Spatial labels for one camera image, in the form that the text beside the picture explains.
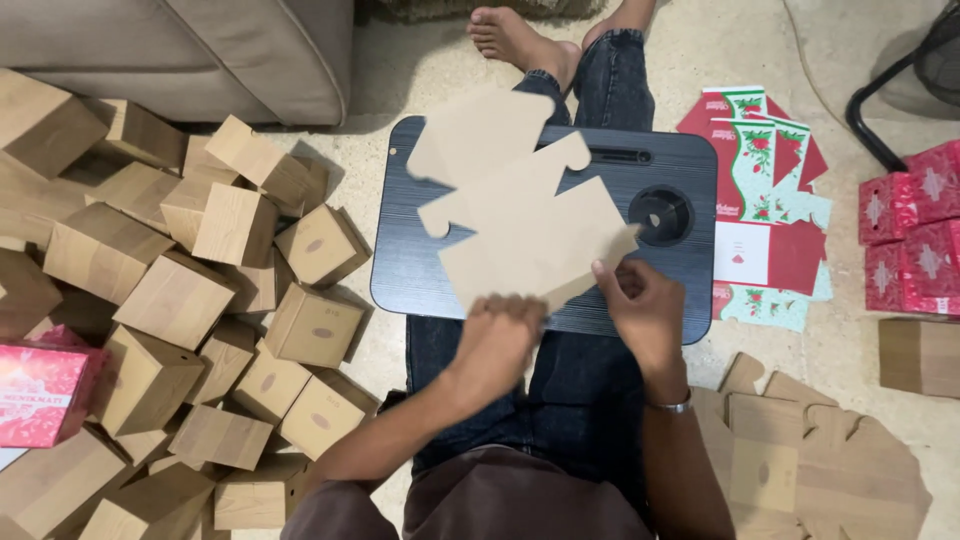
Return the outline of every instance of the sofa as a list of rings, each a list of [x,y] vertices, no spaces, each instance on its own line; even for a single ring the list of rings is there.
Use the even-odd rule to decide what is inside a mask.
[[[337,125],[353,0],[4,0],[0,66],[176,122]]]

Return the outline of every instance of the black jeans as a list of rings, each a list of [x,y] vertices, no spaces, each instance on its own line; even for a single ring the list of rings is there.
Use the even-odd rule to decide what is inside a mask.
[[[514,90],[553,98],[548,124],[569,125],[560,85],[542,70]],[[612,30],[590,45],[573,82],[580,100],[574,126],[651,131],[643,35]],[[407,317],[407,392],[429,384],[453,359],[462,321]],[[646,519],[640,459],[643,379],[618,337],[548,331],[540,344],[529,395],[518,387],[472,418],[438,434],[414,456],[414,475],[456,455],[500,444],[542,457],[568,474],[608,481]]]

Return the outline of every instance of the person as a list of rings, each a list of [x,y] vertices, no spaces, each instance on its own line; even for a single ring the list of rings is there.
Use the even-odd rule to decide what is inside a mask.
[[[643,32],[655,0],[623,0],[581,46],[509,8],[467,26],[488,59],[550,96],[548,123],[650,131]],[[283,540],[396,539],[370,493],[413,458],[409,540],[733,539],[681,354],[684,288],[638,258],[593,264],[619,337],[543,332],[536,299],[478,299],[464,322],[407,317],[408,396],[312,466]],[[540,343],[529,391],[520,383]]]

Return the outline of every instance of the black lap desk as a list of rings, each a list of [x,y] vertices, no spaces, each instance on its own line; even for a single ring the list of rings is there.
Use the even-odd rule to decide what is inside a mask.
[[[397,123],[390,135],[370,290],[376,304],[388,311],[463,319],[464,311],[453,294],[437,252],[474,232],[451,225],[446,237],[433,238],[423,228],[417,209],[451,191],[440,184],[414,180],[407,174],[407,159],[423,124],[422,116],[410,116]],[[660,186],[685,197],[692,209],[692,218],[687,220],[692,222],[687,236],[670,246],[650,245],[640,239],[639,249],[628,258],[642,257],[666,276],[685,285],[684,344],[700,340],[710,327],[713,300],[717,179],[717,157],[713,148],[696,135],[559,126],[546,126],[539,146],[574,131],[583,134],[593,159],[582,171],[567,170],[558,193],[599,175],[624,219],[628,219],[632,201],[644,189],[649,191],[650,187]],[[648,159],[647,162],[641,163],[644,159]],[[664,220],[671,219],[668,213],[676,213],[671,208],[668,205]],[[654,209],[663,209],[663,205]],[[649,210],[648,207],[635,209],[632,221],[650,226],[649,218],[638,217],[649,215]],[[656,228],[652,228],[644,235],[655,232]],[[655,234],[650,237],[654,243],[662,243]],[[546,327],[556,331],[616,335],[606,301],[596,286],[551,315]]]

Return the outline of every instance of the silver bracelet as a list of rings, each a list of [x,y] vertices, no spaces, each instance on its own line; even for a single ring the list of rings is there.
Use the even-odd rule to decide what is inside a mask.
[[[683,403],[677,405],[654,405],[648,403],[647,406],[655,408],[656,410],[661,410],[663,412],[669,412],[670,414],[680,414],[682,412],[687,412],[693,408],[693,404],[690,400],[693,398],[693,390],[686,389],[686,399]]]

